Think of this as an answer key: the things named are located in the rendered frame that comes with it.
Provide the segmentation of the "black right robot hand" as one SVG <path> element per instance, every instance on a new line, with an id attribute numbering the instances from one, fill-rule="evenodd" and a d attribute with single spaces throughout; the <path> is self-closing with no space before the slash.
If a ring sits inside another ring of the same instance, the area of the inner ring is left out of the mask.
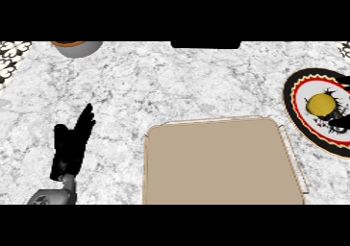
<path id="1" fill-rule="evenodd" d="M 336 81 L 342 85 L 346 85 L 346 88 L 343 90 L 350 91 L 350 76 L 343 76 L 343 77 L 337 78 Z M 339 127 L 339 128 L 350 130 L 350 114 L 342 116 L 339 119 L 331 120 L 328 122 L 328 125 L 333 127 Z"/>

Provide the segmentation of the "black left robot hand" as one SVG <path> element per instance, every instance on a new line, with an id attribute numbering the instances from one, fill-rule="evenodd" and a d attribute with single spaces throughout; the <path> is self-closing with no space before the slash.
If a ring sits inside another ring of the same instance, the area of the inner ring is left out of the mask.
<path id="1" fill-rule="evenodd" d="M 85 152 L 87 139 L 94 125 L 91 104 L 85 105 L 72 129 L 53 126 L 53 158 L 50 179 L 60 182 L 66 174 L 77 176 Z"/>

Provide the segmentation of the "yellow lemon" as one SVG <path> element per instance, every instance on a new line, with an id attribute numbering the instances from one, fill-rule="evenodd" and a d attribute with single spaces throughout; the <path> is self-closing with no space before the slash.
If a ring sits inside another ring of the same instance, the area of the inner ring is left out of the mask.
<path id="1" fill-rule="evenodd" d="M 315 94 L 306 102 L 306 109 L 315 116 L 327 115 L 334 109 L 334 100 L 328 94 Z"/>

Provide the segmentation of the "black red white patterned plate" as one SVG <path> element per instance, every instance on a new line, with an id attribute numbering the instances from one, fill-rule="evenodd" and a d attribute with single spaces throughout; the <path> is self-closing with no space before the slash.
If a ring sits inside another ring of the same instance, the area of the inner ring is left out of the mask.
<path id="1" fill-rule="evenodd" d="M 337 80 L 342 74 L 322 68 L 294 72 L 282 87 L 282 103 L 297 131 L 330 154 L 350 159 L 350 130 L 331 127 L 328 119 L 312 115 L 306 103 L 313 95 L 327 94 L 334 100 L 337 116 L 350 114 L 350 91 Z"/>

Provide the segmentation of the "beige tray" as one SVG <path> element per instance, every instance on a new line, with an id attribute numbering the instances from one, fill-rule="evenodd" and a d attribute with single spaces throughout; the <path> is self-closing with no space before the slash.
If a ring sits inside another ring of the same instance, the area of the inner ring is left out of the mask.
<path id="1" fill-rule="evenodd" d="M 151 127 L 142 203 L 302 205 L 303 186 L 275 121 L 232 117 Z"/>

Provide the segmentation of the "grey pot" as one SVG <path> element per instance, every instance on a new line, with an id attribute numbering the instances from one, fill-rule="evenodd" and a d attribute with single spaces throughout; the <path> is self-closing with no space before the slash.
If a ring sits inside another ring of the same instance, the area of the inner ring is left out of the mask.
<path id="1" fill-rule="evenodd" d="M 88 56 L 100 47 L 100 41 L 53 41 L 51 46 L 59 54 L 71 59 Z"/>

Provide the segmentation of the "black appliance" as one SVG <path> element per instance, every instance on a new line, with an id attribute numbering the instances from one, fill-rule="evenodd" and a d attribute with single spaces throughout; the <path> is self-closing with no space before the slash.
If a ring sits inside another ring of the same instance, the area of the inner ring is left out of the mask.
<path id="1" fill-rule="evenodd" d="M 170 41 L 173 48 L 191 48 L 191 49 L 236 49 L 241 41 Z"/>

